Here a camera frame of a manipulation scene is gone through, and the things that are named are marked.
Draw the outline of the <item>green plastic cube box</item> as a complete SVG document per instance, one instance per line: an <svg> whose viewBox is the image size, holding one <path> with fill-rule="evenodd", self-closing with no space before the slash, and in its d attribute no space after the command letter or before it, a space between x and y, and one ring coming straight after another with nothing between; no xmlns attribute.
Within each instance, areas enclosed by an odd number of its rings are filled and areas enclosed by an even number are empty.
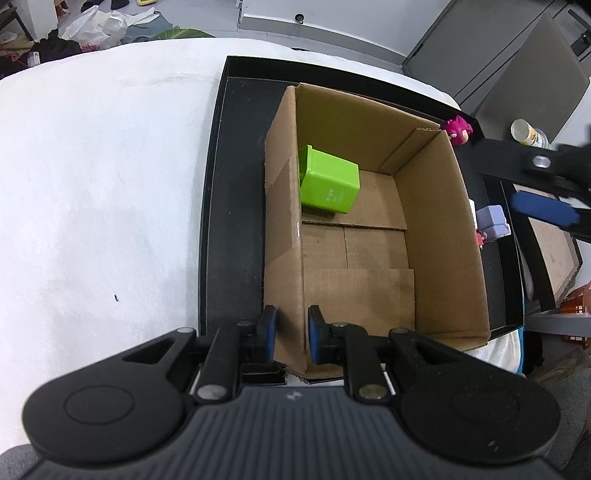
<svg viewBox="0 0 591 480"><path fill-rule="evenodd" d="M361 180L359 165L304 146L298 153L301 204L346 214L358 197Z"/></svg>

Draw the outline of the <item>white paper cup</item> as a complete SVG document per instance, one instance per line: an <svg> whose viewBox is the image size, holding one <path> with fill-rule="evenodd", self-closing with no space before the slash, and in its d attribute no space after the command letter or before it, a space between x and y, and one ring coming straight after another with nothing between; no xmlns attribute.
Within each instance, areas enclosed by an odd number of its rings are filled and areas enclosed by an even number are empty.
<svg viewBox="0 0 591 480"><path fill-rule="evenodd" d="M542 149L549 148L550 142L547 136L524 119L514 120L510 126L510 133L513 139L522 145Z"/></svg>

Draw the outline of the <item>grey cabinet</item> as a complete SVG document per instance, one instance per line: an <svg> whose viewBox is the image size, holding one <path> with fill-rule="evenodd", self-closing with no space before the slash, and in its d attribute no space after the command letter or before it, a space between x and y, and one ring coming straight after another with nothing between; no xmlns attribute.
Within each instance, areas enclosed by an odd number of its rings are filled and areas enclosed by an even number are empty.
<svg viewBox="0 0 591 480"><path fill-rule="evenodd" d="M554 140L589 84L590 17L578 1L454 1L404 62L489 138L524 119Z"/></svg>

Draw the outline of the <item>pink plush toy figure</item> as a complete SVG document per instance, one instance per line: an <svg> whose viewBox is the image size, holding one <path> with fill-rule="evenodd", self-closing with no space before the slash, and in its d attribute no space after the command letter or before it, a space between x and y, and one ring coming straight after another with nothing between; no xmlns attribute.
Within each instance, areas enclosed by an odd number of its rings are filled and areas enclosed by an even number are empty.
<svg viewBox="0 0 591 480"><path fill-rule="evenodd" d="M472 125L461 115L448 120L443 125L443 130L447 133L453 146L465 145L473 134Z"/></svg>

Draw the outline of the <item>black shallow tray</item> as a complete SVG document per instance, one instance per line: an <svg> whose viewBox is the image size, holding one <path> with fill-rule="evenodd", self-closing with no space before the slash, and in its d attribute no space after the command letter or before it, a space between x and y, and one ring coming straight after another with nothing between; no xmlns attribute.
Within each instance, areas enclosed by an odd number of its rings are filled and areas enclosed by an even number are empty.
<svg viewBox="0 0 591 480"><path fill-rule="evenodd" d="M263 143L284 90L308 83L442 123L459 109L409 87L296 61L230 56L216 95L200 228L198 326L252 320L263 309Z"/></svg>

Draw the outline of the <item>brown cardboard box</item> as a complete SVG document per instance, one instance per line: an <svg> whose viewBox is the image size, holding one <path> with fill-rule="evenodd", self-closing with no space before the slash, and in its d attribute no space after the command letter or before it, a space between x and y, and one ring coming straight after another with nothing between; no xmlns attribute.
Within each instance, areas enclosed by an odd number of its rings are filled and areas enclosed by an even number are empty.
<svg viewBox="0 0 591 480"><path fill-rule="evenodd" d="M304 149L359 166L348 213L301 200ZM284 91L264 144L264 300L280 311L274 358L295 375L335 378L311 361L308 308L385 336L413 330L468 351L490 338L481 251L459 162L439 124L310 84Z"/></svg>

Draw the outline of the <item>lavender cube toy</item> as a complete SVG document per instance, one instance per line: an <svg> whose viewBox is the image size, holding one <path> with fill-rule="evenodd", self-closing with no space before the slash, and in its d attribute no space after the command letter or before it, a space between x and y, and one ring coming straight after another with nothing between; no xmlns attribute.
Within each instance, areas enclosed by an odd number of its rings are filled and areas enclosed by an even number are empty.
<svg viewBox="0 0 591 480"><path fill-rule="evenodd" d="M511 227L500 205L489 205L476 212L478 230L485 243L511 235Z"/></svg>

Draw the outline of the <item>white plastic bag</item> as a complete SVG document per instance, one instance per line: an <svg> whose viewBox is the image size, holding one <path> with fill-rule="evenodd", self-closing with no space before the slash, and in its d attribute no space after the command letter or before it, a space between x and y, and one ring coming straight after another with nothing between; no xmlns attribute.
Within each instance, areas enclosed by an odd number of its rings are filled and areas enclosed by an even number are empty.
<svg viewBox="0 0 591 480"><path fill-rule="evenodd" d="M98 6L92 6L67 26L61 27L58 37L75 41L81 47L104 50L117 46L129 27L147 24L158 16L154 8L130 15L118 11L104 12Z"/></svg>

